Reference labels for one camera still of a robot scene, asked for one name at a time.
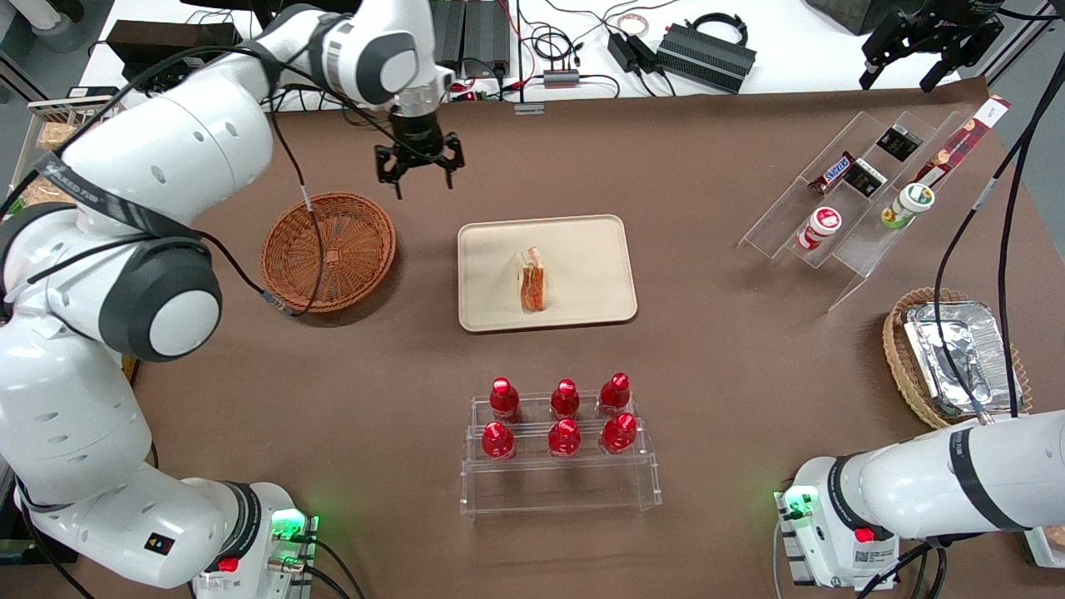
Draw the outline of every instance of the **floor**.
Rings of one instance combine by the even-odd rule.
[[[9,53],[24,56],[19,62],[37,83],[52,97],[63,97],[69,86],[78,83],[88,61],[87,50],[99,37],[100,29],[111,9],[112,0],[82,0],[85,18],[80,23],[85,42],[73,52],[56,55],[44,47],[9,49]],[[1006,7],[1031,13],[1042,0],[1011,0]],[[1003,19],[1006,32],[1018,26]],[[1013,144],[1023,130],[1043,94],[1059,58],[1065,51],[1065,23],[1052,28],[1031,47],[1017,64],[992,87],[1013,103],[1013,109],[998,124],[997,130],[1006,144]],[[26,135],[29,114],[17,96],[0,104],[0,180],[10,180],[21,141]],[[1047,224],[1058,252],[1065,257],[1065,161],[1061,148],[1065,146],[1065,94],[1053,102],[1044,117],[1033,141],[1023,181]]]

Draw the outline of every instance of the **red bottle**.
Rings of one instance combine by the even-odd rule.
[[[600,435],[600,448],[609,454],[625,451],[636,442],[636,417],[627,411],[611,418]]]
[[[522,405],[518,389],[504,377],[498,377],[492,384],[492,393],[488,396],[492,404],[492,414],[498,422],[518,424],[522,421]]]
[[[624,372],[615,374],[606,382],[600,391],[600,400],[595,402],[595,414],[600,418],[613,418],[625,411],[632,392],[628,390],[628,375]]]
[[[572,419],[555,423],[547,433],[547,448],[555,457],[570,457],[580,449],[580,430]]]
[[[577,394],[577,386],[569,378],[561,379],[558,388],[551,394],[551,415],[555,420],[576,419],[578,407],[580,407],[580,395]]]
[[[490,459],[510,459],[518,453],[514,434],[506,425],[491,422],[480,437],[480,449]]]

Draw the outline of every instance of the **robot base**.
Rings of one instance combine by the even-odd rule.
[[[192,581],[197,599],[307,599],[310,576],[276,571],[267,563],[294,558],[313,561],[310,547],[277,538],[280,534],[315,536],[317,518],[307,518],[292,498],[272,483],[253,483],[251,490],[262,502],[259,534],[232,572],[202,572]]]
[[[816,457],[804,464],[791,488],[775,495],[777,517],[796,584],[861,590],[898,558],[899,537],[869,543],[855,539],[829,499],[829,470],[835,462],[834,457]],[[806,515],[786,520],[794,511]],[[876,590],[894,586],[891,577]]]

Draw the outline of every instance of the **foil container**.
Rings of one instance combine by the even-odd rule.
[[[903,326],[917,357],[933,407],[943,416],[973,416],[977,410],[947,362],[950,352],[965,387],[990,414],[1010,411],[1002,337],[990,308],[979,302],[939,304],[944,340],[935,324],[933,304],[921,304],[903,312]],[[1017,385],[1020,401],[1020,385]]]

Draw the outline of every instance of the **white table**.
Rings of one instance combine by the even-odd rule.
[[[666,0],[642,0],[637,5],[654,6]],[[570,10],[589,10],[602,15],[618,0],[552,0],[556,6]],[[515,0],[508,2],[514,22],[518,22]],[[574,15],[555,11],[546,0],[522,0],[522,14],[529,21],[546,21],[561,29],[571,37],[576,37],[591,29],[595,19],[587,15]],[[184,22],[197,9],[180,3],[178,0],[115,0],[111,14],[103,26],[100,38],[108,36],[111,28],[118,19],[151,20]],[[648,19],[650,30],[643,36],[644,43],[656,49],[666,33],[666,28],[673,22],[683,23],[685,19],[694,20],[706,12],[723,12],[738,14],[747,23],[750,41],[748,47],[757,51],[754,68],[743,82],[742,94],[774,94],[792,92],[836,92],[858,90],[858,77],[865,71],[865,56],[862,44],[865,37],[851,35],[842,27],[837,26],[828,17],[810,9],[802,0],[677,0],[676,2],[653,11],[636,11]],[[233,11],[236,29],[247,37],[260,33],[259,23],[247,11]],[[206,22],[220,20],[222,16],[212,16]],[[531,28],[522,23],[522,34],[528,35]],[[700,31],[718,35],[725,39],[737,41],[737,34],[722,23],[707,23]],[[644,97],[646,92],[640,85],[636,76],[621,72],[618,63],[606,49],[606,28],[600,28],[581,41],[584,49],[579,52],[580,72],[585,75],[610,75],[621,82],[622,97]],[[512,35],[511,75],[505,79],[511,83],[518,79],[518,41]],[[534,68],[529,52],[523,50],[525,76]],[[921,78],[936,63],[938,56],[918,54],[899,61],[884,69],[874,88],[917,87]],[[536,74],[541,74],[550,64],[536,59]],[[106,46],[94,48],[93,56],[85,67],[81,79],[82,85],[117,85],[122,86],[126,80],[121,76],[122,63]],[[665,95],[668,87],[657,75],[645,76],[648,84],[656,94]],[[671,81],[678,95],[721,94],[721,92],[690,82],[679,76],[671,75]],[[951,75],[944,82],[954,81],[958,76]],[[491,92],[496,90],[495,81],[478,81],[474,90]],[[561,100],[574,98],[603,98],[613,95],[613,84],[607,80],[592,83],[583,82],[570,90],[544,90],[542,86],[530,85],[526,91],[526,101]],[[143,101],[143,96],[131,94],[127,106],[135,106]],[[305,103],[309,109],[317,108],[320,95],[306,93]],[[509,97],[517,100],[518,95]],[[326,107],[335,108],[335,104]],[[285,102],[286,109],[299,110],[299,100],[295,94]]]

